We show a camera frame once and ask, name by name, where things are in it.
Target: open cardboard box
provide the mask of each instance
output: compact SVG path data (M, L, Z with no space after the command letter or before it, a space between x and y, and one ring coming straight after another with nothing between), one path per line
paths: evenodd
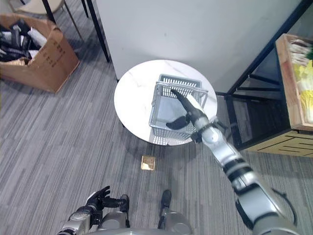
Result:
M43 34L47 43L27 65L0 62L0 77L57 93L79 64L76 54L53 22L20 14L0 14L0 24L6 28L19 19Z

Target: floor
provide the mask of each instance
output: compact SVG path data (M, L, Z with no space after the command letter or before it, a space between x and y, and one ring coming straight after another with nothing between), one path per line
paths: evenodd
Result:
M92 21L80 1L68 0L83 44L66 12L55 14L81 59L57 94L0 82L0 234L56 234L95 190L130 196L132 227L156 227L163 190L172 209L195 234L249 235L234 193L210 150L202 144L156 146L133 136L118 120L112 63L107 64ZM218 117L227 123L224 100ZM140 169L141 155L156 157L155 171ZM303 235L313 231L313 159L242 152L269 184L285 191Z

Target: round white table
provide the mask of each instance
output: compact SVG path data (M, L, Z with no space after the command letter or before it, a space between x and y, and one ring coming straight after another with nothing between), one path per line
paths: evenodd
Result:
M154 136L149 126L153 93L160 74L201 81L202 88L208 90L208 97L203 109L208 118L216 115L215 92L209 81L200 72L180 62L152 60L134 66L119 80L114 93L117 116L131 133L144 141L160 145L188 143L191 141L190 138L181 141Z

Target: small card on floor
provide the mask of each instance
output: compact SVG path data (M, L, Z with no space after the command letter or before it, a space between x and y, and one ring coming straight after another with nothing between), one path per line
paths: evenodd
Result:
M154 170L156 165L156 158L148 155L142 155L141 169L142 170Z

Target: black metal shelf frame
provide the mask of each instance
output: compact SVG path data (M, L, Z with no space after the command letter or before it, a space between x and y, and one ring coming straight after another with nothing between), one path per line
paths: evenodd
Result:
M271 99L258 97L253 95L244 95L244 94L235 94L237 91L253 91L253 92L279 92L282 94L283 102L286 103L284 88L282 84L282 77L280 74L280 67L278 61L277 51L275 49L275 41L283 34L287 33L291 27L297 22L297 20L303 15L303 13L311 6L313 0L302 0L299 5L295 8L295 10L291 13L291 15L287 18L284 24L278 29L275 35L270 39L267 45L263 48L263 50L259 53L259 55L253 60L253 62L248 66L248 68L244 71L244 73L239 77L237 82L229 89L228 92L216 92L216 95L224 96L227 105L228 118L231 126L231 132L233 137L233 143L236 148L239 150L245 149L247 147L258 144L262 141L271 139L275 136L285 133L286 131L291 130L290 125L286 128L270 130L267 134L257 136L255 138L250 139L249 141L242 142L242 138L240 135L240 130L238 126L238 120L235 112L234 101L241 100L242 102L258 100L260 102L267 102ZM263 76L259 76L253 74L256 68L261 64L261 62L268 56L268 54L275 49L276 57L277 57L277 65L279 71L279 81L273 80L271 78L266 78ZM248 79L256 79L265 83L269 83L277 86L276 88L261 88L261 87L241 87L241 85Z

